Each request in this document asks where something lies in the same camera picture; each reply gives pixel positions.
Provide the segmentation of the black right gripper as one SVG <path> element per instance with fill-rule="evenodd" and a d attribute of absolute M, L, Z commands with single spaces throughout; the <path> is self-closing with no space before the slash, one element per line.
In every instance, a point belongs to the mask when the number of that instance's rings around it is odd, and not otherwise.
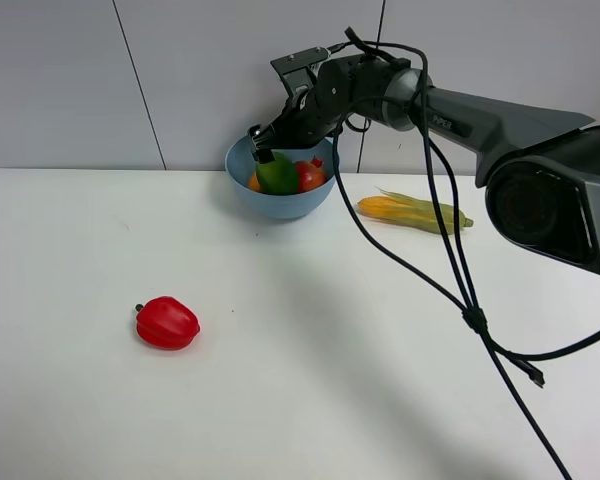
<path fill-rule="evenodd" d="M 320 65 L 314 86 L 291 99 L 269 125 L 248 129 L 254 160 L 264 165 L 275 160 L 270 149 L 308 149 L 336 128 L 338 118 L 351 102 L 353 71 L 358 58 L 336 58 Z"/>

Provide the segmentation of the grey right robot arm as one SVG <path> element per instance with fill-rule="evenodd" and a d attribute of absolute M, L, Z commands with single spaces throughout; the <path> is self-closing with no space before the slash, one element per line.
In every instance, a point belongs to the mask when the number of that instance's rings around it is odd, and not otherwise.
<path fill-rule="evenodd" d="M 279 58 L 288 98 L 248 134 L 256 151 L 306 149 L 346 111 L 396 131 L 427 125 L 473 152 L 488 215 L 510 242 L 600 274 L 600 125 L 586 115 L 428 87 L 406 59 L 370 54 L 324 62 Z"/>

